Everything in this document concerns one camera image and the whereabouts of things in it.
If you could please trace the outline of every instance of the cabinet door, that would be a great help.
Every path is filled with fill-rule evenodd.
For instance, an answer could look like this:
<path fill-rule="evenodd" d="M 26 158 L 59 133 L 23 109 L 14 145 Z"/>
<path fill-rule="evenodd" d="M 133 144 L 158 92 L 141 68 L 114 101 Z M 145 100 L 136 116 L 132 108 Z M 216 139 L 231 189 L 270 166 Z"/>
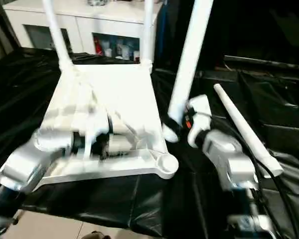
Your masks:
<path fill-rule="evenodd" d="M 143 24 L 84 17 L 77 17 L 77 23 L 85 52 L 139 60 Z"/>
<path fill-rule="evenodd" d="M 6 10 L 6 14 L 22 47 L 53 49 L 46 15 L 40 12 Z M 83 52 L 75 17 L 57 15 L 69 51 Z"/>

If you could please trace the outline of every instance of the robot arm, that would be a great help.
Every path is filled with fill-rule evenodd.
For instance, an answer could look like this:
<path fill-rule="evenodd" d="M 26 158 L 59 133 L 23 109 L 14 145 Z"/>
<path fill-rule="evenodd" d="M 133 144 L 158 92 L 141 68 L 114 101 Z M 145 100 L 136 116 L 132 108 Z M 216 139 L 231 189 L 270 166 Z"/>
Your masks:
<path fill-rule="evenodd" d="M 76 153 L 79 148 L 84 148 L 85 154 L 90 153 L 96 137 L 111 132 L 110 120 L 103 111 L 93 115 L 88 126 L 90 129 L 84 136 L 55 128 L 37 129 L 27 143 L 8 157 L 0 169 L 0 235 L 13 223 L 13 216 L 27 194 L 35 189 L 56 159 Z"/>
<path fill-rule="evenodd" d="M 276 239 L 271 219 L 253 197 L 253 192 L 258 189 L 258 179 L 255 167 L 243 153 L 241 144 L 217 129 L 210 130 L 211 114 L 206 96 L 191 99 L 187 112 L 191 112 L 185 115 L 189 144 L 201 149 L 213 163 L 222 190 L 231 192 L 233 197 L 227 217 L 231 235 L 234 238 Z"/>
<path fill-rule="evenodd" d="M 38 129 L 31 139 L 17 148 L 0 169 L 0 184 L 11 190 L 30 193 L 51 163 L 69 154 L 74 134 L 58 129 Z"/>

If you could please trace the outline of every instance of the white cylindrical rod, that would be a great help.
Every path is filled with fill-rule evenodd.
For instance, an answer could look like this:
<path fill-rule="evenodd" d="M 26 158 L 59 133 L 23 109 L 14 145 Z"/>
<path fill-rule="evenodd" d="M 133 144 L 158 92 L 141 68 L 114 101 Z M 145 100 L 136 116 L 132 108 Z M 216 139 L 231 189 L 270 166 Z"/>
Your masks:
<path fill-rule="evenodd" d="M 255 158 L 261 161 L 273 173 L 273 175 L 280 175 L 283 172 L 283 168 L 279 162 L 269 154 L 221 85 L 215 84 L 214 89 Z M 266 178 L 270 177 L 265 170 L 263 170 L 263 173 Z"/>
<path fill-rule="evenodd" d="M 53 10 L 52 1 L 51 0 L 42 0 L 42 1 L 45 9 L 45 14 L 49 22 L 49 29 L 54 42 L 54 46 L 59 57 L 60 69 L 63 70 L 64 68 L 72 67 L 73 64 L 68 55 L 65 42 L 63 40 L 63 36 L 61 33 L 61 29 L 57 23 L 56 15 Z"/>
<path fill-rule="evenodd" d="M 151 62 L 153 8 L 154 0 L 145 0 L 141 63 L 146 64 Z"/>
<path fill-rule="evenodd" d="M 203 44 L 213 0 L 195 0 L 181 55 L 176 81 L 168 108 L 168 116 L 179 125 L 189 97 L 197 62 Z M 177 142 L 177 135 L 163 125 L 163 135 L 169 142 Z"/>

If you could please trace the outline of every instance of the tiled floor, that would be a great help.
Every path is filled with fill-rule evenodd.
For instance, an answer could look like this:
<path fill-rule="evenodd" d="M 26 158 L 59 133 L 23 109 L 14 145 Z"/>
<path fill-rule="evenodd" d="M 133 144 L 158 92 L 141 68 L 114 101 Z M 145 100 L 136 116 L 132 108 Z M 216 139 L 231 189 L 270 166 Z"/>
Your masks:
<path fill-rule="evenodd" d="M 11 226 L 1 239 L 81 239 L 92 231 L 102 232 L 112 239 L 150 239 L 124 229 L 107 228 L 33 212 L 26 212 L 19 223 Z"/>

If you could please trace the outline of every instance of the black tarp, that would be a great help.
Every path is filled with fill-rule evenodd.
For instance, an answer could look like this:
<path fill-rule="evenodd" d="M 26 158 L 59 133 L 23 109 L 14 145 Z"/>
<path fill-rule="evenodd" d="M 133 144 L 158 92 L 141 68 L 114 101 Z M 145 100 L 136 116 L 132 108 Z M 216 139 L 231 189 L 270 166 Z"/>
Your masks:
<path fill-rule="evenodd" d="M 72 55 L 75 64 L 124 63 L 86 54 Z M 60 72 L 54 52 L 21 49 L 0 61 L 0 135 L 25 120 L 37 123 L 0 143 L 0 166 L 39 126 Z M 152 73 L 160 115 L 166 114 L 175 74 Z M 285 171 L 279 179 L 297 213 L 299 227 L 299 80 L 206 71 L 194 79 L 191 96 L 206 94 L 213 115 L 231 124 L 213 84 L 220 83 Z M 225 132 L 222 125 L 214 124 Z M 225 212 L 231 206 L 221 192 L 210 161 L 182 137 L 168 144 L 179 160 L 170 180 L 156 175 L 128 176 L 46 185 L 28 196 L 26 210 L 74 218 L 109 227 L 167 238 L 221 238 Z M 295 238 L 271 180 L 264 182 L 268 203 L 286 235 Z"/>

